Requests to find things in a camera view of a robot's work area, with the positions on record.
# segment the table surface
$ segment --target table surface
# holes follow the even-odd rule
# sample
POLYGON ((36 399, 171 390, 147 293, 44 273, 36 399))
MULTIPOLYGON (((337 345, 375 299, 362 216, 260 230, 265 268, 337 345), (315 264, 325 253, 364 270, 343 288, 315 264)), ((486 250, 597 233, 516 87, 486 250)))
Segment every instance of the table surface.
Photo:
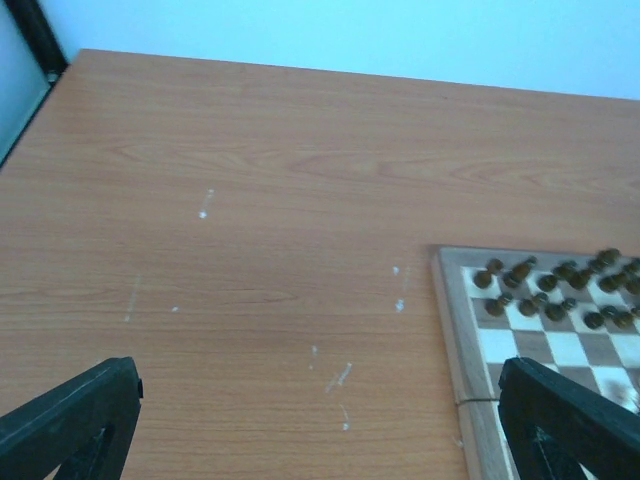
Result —
POLYGON ((131 355, 124 478, 465 479, 430 248, 640 254, 638 131, 631 101, 84 51, 0 176, 0 413, 131 355))

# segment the chess piece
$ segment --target chess piece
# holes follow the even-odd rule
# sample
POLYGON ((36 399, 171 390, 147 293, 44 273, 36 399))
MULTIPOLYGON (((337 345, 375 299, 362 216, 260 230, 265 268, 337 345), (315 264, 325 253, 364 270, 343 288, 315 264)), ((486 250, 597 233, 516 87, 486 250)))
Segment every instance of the chess piece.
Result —
POLYGON ((627 292, 629 292, 631 295, 640 294, 640 278, 633 277, 631 280, 625 283, 624 288, 626 288, 627 292))
POLYGON ((480 270, 474 275, 473 283, 475 283, 478 288, 488 288, 493 282, 493 276, 497 275, 503 267, 504 264, 502 263, 502 260, 492 258, 489 260, 484 270, 480 270))
POLYGON ((622 271, 630 275, 640 272, 640 258, 632 258, 629 263, 622 267, 622 271))
POLYGON ((620 250, 617 248, 607 248, 596 254, 596 260, 602 262, 605 266, 610 267, 620 258, 620 250))
POLYGON ((592 258, 587 263, 587 267, 589 268, 589 270, 591 270, 592 273, 602 273, 602 271, 607 268, 607 264, 599 258, 592 258))
POLYGON ((598 282, 598 286, 600 290, 606 293, 615 292, 618 287, 626 284, 629 281, 629 274, 626 272, 616 273, 614 275, 609 275, 608 277, 604 277, 600 279, 598 282))
POLYGON ((604 315, 600 312, 589 312, 583 318, 584 324, 591 330, 595 330, 604 325, 604 315))
POLYGON ((527 275, 531 273, 531 269, 538 263, 536 257, 529 257, 524 262, 521 262, 508 271, 503 277, 502 281, 509 288, 518 288, 520 284, 527 278, 527 275))
POLYGON ((616 307, 609 305, 606 307, 602 307, 600 309, 600 313, 604 316, 604 318, 612 319, 618 314, 618 309, 616 307))
POLYGON ((513 295, 509 292, 505 292, 498 298, 489 298, 484 303, 484 309, 487 313, 494 317, 500 317, 504 314, 504 307, 509 305, 513 301, 513 295))
POLYGON ((618 309, 611 305, 603 307, 599 312, 589 312, 587 313, 583 320, 584 324, 589 327, 591 330, 595 330, 596 328, 600 328, 604 325, 604 321, 606 319, 615 318, 618 315, 618 309))
POLYGON ((544 277, 540 277, 538 279, 538 288, 543 292, 550 292, 558 285, 558 277, 556 277, 553 273, 549 275, 545 275, 544 277))
POLYGON ((571 275, 571 278, 569 278, 569 285, 571 285, 574 290, 584 290, 584 288, 589 284, 589 280, 591 280, 592 275, 593 272, 588 268, 580 270, 579 272, 571 275))
POLYGON ((562 280, 569 280, 576 273, 577 266, 578 264, 573 260, 562 262, 553 269, 553 274, 562 280))
POLYGON ((520 313, 525 317, 532 317, 536 313, 538 313, 540 307, 546 304, 548 300, 549 297, 546 293, 538 293, 531 298, 525 298, 524 300, 521 300, 520 304, 518 305, 518 310, 520 310, 520 313))
POLYGON ((576 304, 575 298, 567 298, 562 303, 548 304, 544 309, 544 313, 552 322, 559 322, 567 316, 567 312, 576 307, 576 304))
POLYGON ((613 323, 616 327, 618 328, 629 328, 630 326, 633 325, 633 321, 635 320, 635 317, 633 315, 633 313, 629 312, 618 312, 614 317, 613 317, 613 323))

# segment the white scratch mark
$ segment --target white scratch mark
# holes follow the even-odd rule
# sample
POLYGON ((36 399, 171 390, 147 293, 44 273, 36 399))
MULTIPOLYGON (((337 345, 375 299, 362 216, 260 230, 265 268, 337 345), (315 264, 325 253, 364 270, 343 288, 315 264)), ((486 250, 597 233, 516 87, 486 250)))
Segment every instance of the white scratch mark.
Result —
POLYGON ((347 366, 344 368, 342 375, 340 375, 340 378, 338 379, 338 385, 342 385, 347 379, 347 375, 349 375, 349 373, 351 372, 351 365, 351 362, 347 363, 347 366))
POLYGON ((309 364, 309 370, 313 370, 313 359, 318 356, 318 347, 313 345, 311 347, 311 363, 309 364))
POLYGON ((211 202, 211 199, 213 198, 214 193, 215 191, 213 190, 213 188, 210 188, 207 191, 207 196, 204 197, 204 200, 202 202, 202 208, 200 209, 200 213, 198 214, 200 218, 207 218, 207 207, 209 206, 209 202, 211 202))
POLYGON ((331 379, 331 381, 324 388, 324 393, 330 393, 337 381, 338 381, 338 374, 336 373, 331 379))
POLYGON ((407 267, 404 271, 404 281, 402 282, 402 291, 406 292, 409 286, 409 278, 411 277, 411 267, 407 267))
POLYGON ((349 414, 347 410, 340 404, 340 408, 342 409, 342 413, 344 415, 344 423, 342 424, 342 431, 346 432, 351 428, 351 421, 349 420, 349 414))
POLYGON ((124 317, 125 322, 130 322, 133 316, 133 309, 136 306, 136 296, 138 295, 138 287, 140 287, 141 275, 136 277, 136 283, 133 286, 133 292, 131 292, 131 298, 129 299, 129 308, 127 309, 127 315, 124 317))

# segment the chessboard border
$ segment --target chessboard border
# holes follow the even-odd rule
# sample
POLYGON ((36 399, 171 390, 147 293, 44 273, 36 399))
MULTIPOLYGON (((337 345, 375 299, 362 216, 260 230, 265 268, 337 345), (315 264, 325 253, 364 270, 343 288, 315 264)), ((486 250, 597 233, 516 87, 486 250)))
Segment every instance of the chessboard border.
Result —
POLYGON ((449 247, 438 248, 436 258, 432 262, 432 269, 454 399, 456 405, 460 405, 462 402, 477 400, 479 397, 490 399, 491 391, 484 372, 484 360, 477 328, 465 321, 460 314, 460 308, 455 308, 450 303, 467 300, 463 282, 457 281, 459 274, 452 272, 459 268, 459 264, 455 262, 456 251, 450 254, 450 250, 449 247), (464 365, 470 365, 472 368, 463 368, 464 365))
POLYGON ((500 435, 497 401, 465 402, 458 406, 462 448, 471 480, 515 480, 506 439, 500 435))

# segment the white speck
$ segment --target white speck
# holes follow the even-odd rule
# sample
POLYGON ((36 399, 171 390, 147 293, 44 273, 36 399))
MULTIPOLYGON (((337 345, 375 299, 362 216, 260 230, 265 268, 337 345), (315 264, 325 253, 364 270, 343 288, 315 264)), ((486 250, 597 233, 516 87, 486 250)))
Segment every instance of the white speck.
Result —
POLYGON ((342 431, 346 432, 351 428, 351 421, 349 420, 349 414, 347 413, 347 410, 342 405, 340 405, 340 408, 342 409, 342 414, 344 415, 344 423, 342 424, 342 431))
POLYGON ((313 370, 313 360, 318 356, 318 347, 315 345, 311 346, 311 363, 309 364, 309 370, 313 370))
POLYGON ((140 286, 141 275, 136 277, 136 283, 133 286, 133 292, 131 292, 131 298, 129 299, 129 308, 127 308, 127 315, 124 317, 125 322, 131 321, 133 316, 133 309, 136 306, 136 296, 138 295, 138 287, 140 286))
POLYGON ((340 375, 340 378, 338 379, 338 385, 342 385, 344 381, 347 379, 347 375, 349 375, 349 373, 351 372, 351 365, 352 365, 351 362, 347 363, 347 366, 342 372, 342 375, 340 375))
POLYGON ((207 191, 207 196, 204 197, 204 200, 202 202, 202 208, 200 209, 200 218, 207 218, 207 207, 209 206, 209 202, 211 202, 211 199, 213 198, 213 194, 215 193, 215 191, 213 190, 213 188, 210 188, 207 191))
POLYGON ((331 392, 331 390, 333 389, 334 385, 336 384, 336 382, 338 381, 338 374, 336 373, 333 378, 331 379, 331 381, 327 384, 327 386, 324 389, 324 393, 329 393, 331 392))

